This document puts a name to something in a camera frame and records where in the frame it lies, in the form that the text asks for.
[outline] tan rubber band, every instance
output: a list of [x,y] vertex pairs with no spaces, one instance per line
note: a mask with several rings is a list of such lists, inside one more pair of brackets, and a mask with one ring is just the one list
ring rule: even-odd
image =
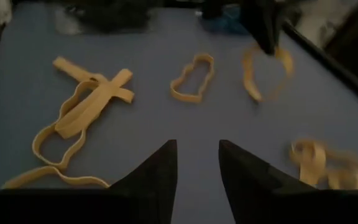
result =
[[[86,129],[90,123],[99,116],[101,110],[107,105],[108,101],[114,96],[119,97],[128,103],[132,101],[134,93],[121,88],[123,84],[131,79],[132,73],[128,69],[122,69],[109,82],[107,79],[102,78],[102,75],[89,73],[61,57],[57,58],[53,64],[75,79],[81,80],[81,82],[76,87],[74,94],[62,104],[56,122],[43,128],[35,136],[32,150],[35,156],[46,164],[55,166],[58,169],[66,169],[72,155],[84,145]],[[79,96],[89,88],[94,89],[93,92],[85,100],[77,104]],[[80,138],[68,148],[67,152],[63,155],[62,160],[58,163],[50,162],[40,153],[42,142],[54,131],[59,133],[59,135],[65,139],[81,132]]]
[[358,190],[358,168],[331,170],[327,172],[327,178],[331,189]]
[[86,185],[86,184],[96,184],[100,185],[104,188],[110,187],[105,181],[96,178],[96,177],[67,177],[63,175],[56,167],[53,166],[44,166],[36,169],[32,169],[27,171],[11,180],[6,182],[2,188],[3,189],[15,189],[20,187],[21,185],[28,184],[33,180],[36,180],[40,177],[49,174],[57,174],[64,182],[71,185]]
[[[194,70],[197,63],[200,62],[208,62],[209,63],[209,71],[208,74],[205,76],[203,84],[198,88],[197,95],[188,95],[177,92],[175,89],[180,86],[185,80],[186,77],[189,75],[190,72]],[[209,54],[198,54],[194,56],[193,63],[186,65],[183,68],[183,71],[179,78],[173,80],[171,82],[171,95],[176,98],[177,100],[190,102],[190,103],[200,103],[203,100],[203,94],[208,86],[208,83],[211,81],[212,77],[214,76],[214,58]]]
[[[105,181],[96,177],[67,177],[59,170],[66,169],[70,158],[81,149],[86,140],[86,129],[98,118],[102,109],[109,100],[116,96],[127,103],[131,103],[134,93],[121,88],[123,84],[132,78],[132,72],[122,69],[111,81],[102,74],[90,73],[77,67],[62,57],[58,57],[53,64],[63,70],[80,83],[75,88],[74,94],[67,99],[60,107],[58,119],[50,126],[43,128],[34,138],[32,151],[35,156],[49,166],[30,170],[12,180],[6,182],[3,188],[16,188],[30,181],[38,179],[47,174],[57,174],[63,181],[73,185],[98,184],[109,187]],[[79,96],[87,89],[92,93],[82,102],[78,103]],[[50,162],[40,153],[40,146],[43,141],[52,133],[57,132],[63,138],[70,138],[81,132],[80,138],[64,153],[62,160],[58,163]]]
[[292,146],[290,157],[293,162],[300,166],[300,180],[302,182],[316,185],[319,179],[325,175],[325,151],[314,142],[308,142],[301,151],[296,146]]
[[[334,152],[322,142],[301,139],[292,144],[290,157],[300,165],[300,180],[307,184],[315,185],[319,179],[327,177],[332,189],[358,189],[358,158],[355,155]],[[345,163],[348,168],[327,170],[326,158]]]
[[[252,66],[252,56],[256,52],[260,52],[260,47],[258,45],[255,45],[251,49],[245,52],[244,58],[242,61],[243,69],[244,69],[244,79],[243,84],[245,89],[248,91],[248,94],[258,102],[261,102],[264,100],[262,97],[262,94],[260,94],[260,91],[256,87],[256,84],[254,82],[254,68]],[[286,78],[283,79],[279,85],[274,89],[271,94],[268,95],[267,98],[274,98],[278,95],[278,93],[284,88],[287,80],[293,76],[293,61],[292,57],[289,52],[286,50],[281,49],[280,47],[276,48],[275,51],[275,58],[279,59],[285,68],[285,71],[287,73]]]

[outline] yellow rubber band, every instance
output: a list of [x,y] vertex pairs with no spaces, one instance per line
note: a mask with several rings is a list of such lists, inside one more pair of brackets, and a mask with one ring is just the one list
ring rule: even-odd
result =
[[[186,79],[186,77],[189,75],[190,72],[194,70],[197,63],[200,62],[208,62],[209,63],[209,72],[205,76],[203,84],[198,88],[197,95],[189,95],[189,94],[183,94],[176,91],[176,88],[180,86]],[[203,100],[203,94],[206,90],[206,87],[208,86],[208,83],[211,81],[212,77],[214,75],[214,58],[210,56],[209,54],[198,54],[194,56],[193,63],[186,65],[183,68],[183,71],[179,78],[171,81],[170,89],[171,89],[171,95],[176,98],[177,100],[184,101],[184,102],[190,102],[190,103],[200,103]]]
[[[300,166],[302,182],[315,185],[327,177],[332,189],[358,189],[358,158],[355,155],[334,152],[319,141],[301,139],[292,144],[290,158]],[[342,162],[346,168],[327,169],[326,159]]]
[[[74,94],[60,107],[58,119],[43,128],[33,140],[32,151],[34,155],[49,166],[36,168],[13,178],[5,183],[4,188],[19,187],[47,174],[57,174],[69,184],[98,184],[103,187],[109,187],[107,183],[96,177],[67,177],[60,173],[59,170],[66,169],[71,157],[84,145],[86,129],[99,117],[100,112],[112,97],[118,97],[127,103],[132,102],[134,93],[121,88],[123,84],[132,78],[132,72],[128,69],[122,69],[109,81],[102,74],[87,72],[62,57],[58,57],[53,64],[80,83],[75,88]],[[79,96],[87,89],[93,90],[92,93],[77,104]],[[81,133],[80,138],[68,148],[60,162],[51,162],[40,153],[41,144],[54,132],[57,132],[65,139]]]
[[[260,94],[254,82],[254,68],[252,66],[252,56],[256,52],[260,52],[260,51],[261,51],[260,47],[256,45],[245,52],[244,58],[242,60],[242,66],[244,69],[244,79],[243,79],[244,88],[248,91],[248,94],[255,101],[258,102],[263,101],[264,98],[262,97],[262,94]],[[276,97],[278,93],[281,90],[283,90],[287,80],[293,76],[293,61],[291,55],[286,50],[277,47],[275,51],[275,58],[279,59],[283,63],[287,76],[279,83],[276,89],[274,89],[274,91],[268,95],[268,98]]]
[[3,189],[15,189],[20,187],[21,185],[28,184],[33,180],[36,180],[40,177],[49,174],[56,174],[58,175],[64,182],[71,184],[71,185],[86,185],[86,184],[96,184],[100,185],[104,188],[109,188],[110,185],[107,184],[105,181],[96,178],[96,177],[67,177],[63,175],[56,167],[53,166],[44,166],[39,167],[36,169],[32,169],[27,171],[11,180],[6,182],[2,188]]

